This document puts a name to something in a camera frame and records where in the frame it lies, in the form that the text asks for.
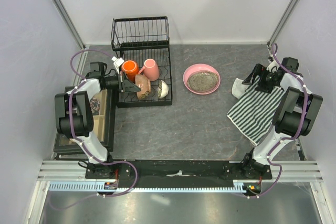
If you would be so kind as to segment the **pink plate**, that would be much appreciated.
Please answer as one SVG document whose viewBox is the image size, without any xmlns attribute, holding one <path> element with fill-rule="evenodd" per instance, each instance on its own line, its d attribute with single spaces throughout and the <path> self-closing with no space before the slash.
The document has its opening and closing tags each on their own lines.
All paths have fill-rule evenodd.
<svg viewBox="0 0 336 224">
<path fill-rule="evenodd" d="M 191 92 L 206 95 L 218 89 L 220 75 L 214 67 L 197 63 L 189 66 L 184 71 L 183 82 Z"/>
</svg>

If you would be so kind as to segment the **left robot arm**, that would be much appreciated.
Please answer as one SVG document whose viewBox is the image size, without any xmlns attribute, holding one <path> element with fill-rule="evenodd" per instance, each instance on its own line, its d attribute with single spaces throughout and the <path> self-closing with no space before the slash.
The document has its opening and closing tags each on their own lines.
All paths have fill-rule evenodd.
<svg viewBox="0 0 336 224">
<path fill-rule="evenodd" d="M 55 95 L 57 132 L 79 145 L 87 161 L 79 161 L 86 169 L 88 179 L 117 179 L 122 168 L 137 171 L 127 161 L 114 161 L 110 152 L 94 133 L 94 118 L 90 100 L 101 90 L 116 90 L 118 77 L 106 75 L 107 65 L 93 62 L 90 72 L 77 86 L 65 93 Z"/>
</svg>

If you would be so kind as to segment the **beige patterned cup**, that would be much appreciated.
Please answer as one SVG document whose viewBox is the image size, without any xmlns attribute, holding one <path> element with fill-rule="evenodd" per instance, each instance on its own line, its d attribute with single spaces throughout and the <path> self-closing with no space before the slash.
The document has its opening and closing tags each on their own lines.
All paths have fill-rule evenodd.
<svg viewBox="0 0 336 224">
<path fill-rule="evenodd" d="M 143 74 L 137 74 L 135 76 L 135 85 L 140 88 L 137 97 L 138 100 L 144 100 L 151 93 L 151 81 Z"/>
</svg>

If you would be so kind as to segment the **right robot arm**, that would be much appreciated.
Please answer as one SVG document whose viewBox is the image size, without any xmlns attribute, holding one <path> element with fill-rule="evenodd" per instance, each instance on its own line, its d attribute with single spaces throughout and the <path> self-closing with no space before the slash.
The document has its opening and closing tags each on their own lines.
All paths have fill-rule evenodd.
<svg viewBox="0 0 336 224">
<path fill-rule="evenodd" d="M 270 69 L 258 63 L 243 81 L 254 87 L 247 101 L 254 107 L 246 110 L 243 129 L 250 139 L 262 141 L 244 156 L 240 172 L 245 178 L 268 176 L 273 157 L 313 127 L 323 98 L 307 89 L 298 68 L 291 57 Z"/>
</svg>

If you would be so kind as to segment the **white patterned bowl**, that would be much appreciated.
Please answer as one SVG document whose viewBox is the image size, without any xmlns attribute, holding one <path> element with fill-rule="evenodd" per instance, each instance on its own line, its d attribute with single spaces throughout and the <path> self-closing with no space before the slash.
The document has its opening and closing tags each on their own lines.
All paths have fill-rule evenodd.
<svg viewBox="0 0 336 224">
<path fill-rule="evenodd" d="M 169 92 L 169 86 L 167 85 L 167 83 L 163 80 L 159 80 L 159 84 L 157 87 L 157 97 L 158 99 L 163 99 L 168 95 Z"/>
</svg>

